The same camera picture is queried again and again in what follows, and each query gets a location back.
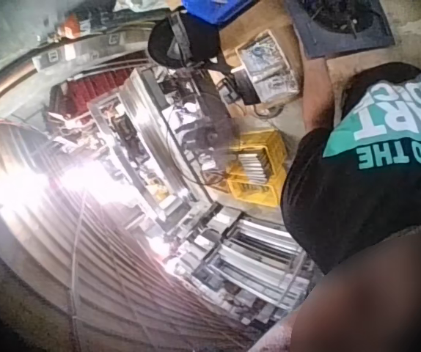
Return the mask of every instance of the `metal sheet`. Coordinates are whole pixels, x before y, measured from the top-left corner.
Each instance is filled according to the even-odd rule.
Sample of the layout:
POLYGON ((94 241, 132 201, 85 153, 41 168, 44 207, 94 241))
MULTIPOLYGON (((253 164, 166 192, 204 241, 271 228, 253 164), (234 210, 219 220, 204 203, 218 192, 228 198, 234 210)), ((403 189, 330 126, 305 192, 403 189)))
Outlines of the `metal sheet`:
POLYGON ((139 138, 149 155, 156 160, 173 194, 178 195, 183 193, 183 190, 188 191, 161 134, 158 124, 161 112, 152 102, 138 70, 132 72, 131 77, 124 83, 120 90, 120 99, 133 126, 139 132, 139 138))
POLYGON ((209 312, 167 279, 150 250, 109 216, 102 218, 101 205, 89 194, 78 227, 81 194, 59 187, 58 180, 59 171, 73 160, 53 150, 30 157, 45 137, 19 132, 0 126, 0 180, 30 166, 49 175, 51 185, 37 204, 0 208, 0 317, 5 323, 46 351, 78 348, 72 341, 72 319, 79 323, 81 346, 111 351, 249 347, 245 327, 209 312), (79 304, 73 315, 69 289, 76 228, 79 304), (129 307, 139 316, 129 314, 129 307))

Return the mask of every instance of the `red fabric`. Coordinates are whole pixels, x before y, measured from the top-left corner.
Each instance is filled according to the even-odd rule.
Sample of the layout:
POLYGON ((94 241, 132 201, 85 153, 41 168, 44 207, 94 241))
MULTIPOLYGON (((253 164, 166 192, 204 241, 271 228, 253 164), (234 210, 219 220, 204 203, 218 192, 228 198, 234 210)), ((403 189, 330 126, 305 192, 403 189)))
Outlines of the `red fabric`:
POLYGON ((87 112, 87 103, 91 100, 122 86, 132 73, 132 70, 132 68, 126 68, 99 73, 95 76, 81 78, 77 81, 69 81, 67 83, 67 96, 73 101, 76 109, 73 116, 87 112))

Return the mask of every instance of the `electrical wire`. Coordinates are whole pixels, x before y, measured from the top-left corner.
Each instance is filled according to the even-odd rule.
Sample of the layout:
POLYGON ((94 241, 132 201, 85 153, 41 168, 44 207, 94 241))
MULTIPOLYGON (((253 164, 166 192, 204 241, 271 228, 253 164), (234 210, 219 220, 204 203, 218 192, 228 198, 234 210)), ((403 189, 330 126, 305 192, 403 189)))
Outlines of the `electrical wire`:
MULTIPOLYGON (((211 93, 200 92, 200 94, 201 94, 201 95, 210 95, 212 98, 218 99, 218 100, 221 102, 220 97, 217 97, 217 96, 215 96, 215 95, 213 95, 213 94, 211 94, 211 93)), ((174 107, 174 108, 173 108, 173 110, 171 110, 171 112, 169 113, 168 118, 166 118, 166 119, 165 119, 165 120, 166 120, 166 123, 167 123, 167 125, 168 125, 168 128, 166 129, 166 138, 165 138, 165 139, 166 139, 166 147, 167 147, 167 149, 168 149, 169 154, 172 156, 172 161, 173 161, 173 164, 176 166, 176 168, 178 169, 179 173, 181 173, 181 175, 182 175, 185 179, 187 179, 187 181, 189 181, 189 182, 191 182, 191 183, 195 183, 195 184, 200 185, 200 186, 212 186, 212 185, 216 185, 216 184, 218 184, 218 183, 222 182, 223 180, 226 180, 226 179, 227 179, 227 177, 228 177, 228 174, 227 174, 227 173, 224 173, 223 175, 218 175, 218 174, 215 174, 215 175, 221 176, 221 179, 219 179, 219 180, 217 180, 217 181, 214 181, 214 182, 212 182, 212 183, 202 183, 202 182, 199 182, 199 181, 197 181, 197 180, 192 180, 190 177, 186 176, 186 175, 183 173, 183 171, 181 170, 181 168, 177 165, 177 162, 176 162, 175 158, 173 157, 173 153, 172 153, 172 151, 171 151, 171 147, 170 147, 170 143, 169 143, 169 135, 171 134, 171 133, 170 133, 170 129, 171 129, 171 127, 169 126, 169 121, 171 120, 171 118, 172 118, 172 116, 173 116, 173 113, 174 113, 175 111, 177 111, 177 109, 178 109, 177 104, 179 104, 179 103, 183 102, 186 98, 189 98, 189 97, 191 97, 191 96, 195 97, 196 102, 197 102, 197 97, 199 97, 199 94, 198 94, 198 93, 195 93, 195 92, 194 92, 194 93, 191 93, 191 94, 189 94, 189 95, 186 95, 185 97, 181 98, 178 102, 176 102, 176 103, 175 103, 175 107, 174 107)))

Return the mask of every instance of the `white object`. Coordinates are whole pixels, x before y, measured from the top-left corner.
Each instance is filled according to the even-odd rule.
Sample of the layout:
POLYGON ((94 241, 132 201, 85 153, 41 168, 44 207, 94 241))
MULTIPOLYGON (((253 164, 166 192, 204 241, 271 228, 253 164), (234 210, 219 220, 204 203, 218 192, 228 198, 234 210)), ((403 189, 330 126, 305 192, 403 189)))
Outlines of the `white object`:
POLYGON ((165 8, 168 8, 166 0, 116 0, 113 11, 130 9, 134 12, 145 12, 165 8))
POLYGON ((169 254, 169 243, 165 243, 162 237, 147 238, 150 248, 158 255, 166 257, 169 254))

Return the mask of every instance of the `person's arm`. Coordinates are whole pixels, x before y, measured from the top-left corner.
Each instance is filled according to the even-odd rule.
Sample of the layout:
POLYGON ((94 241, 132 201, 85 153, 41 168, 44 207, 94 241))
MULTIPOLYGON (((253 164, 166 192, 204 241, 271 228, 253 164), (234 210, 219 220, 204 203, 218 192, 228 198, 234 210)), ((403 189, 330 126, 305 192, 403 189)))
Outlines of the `person's arm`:
POLYGON ((287 352, 298 310, 279 320, 248 352, 287 352))
POLYGON ((304 63, 303 118, 307 133, 316 128, 331 130, 334 122, 334 93, 324 58, 308 60, 300 45, 304 63))

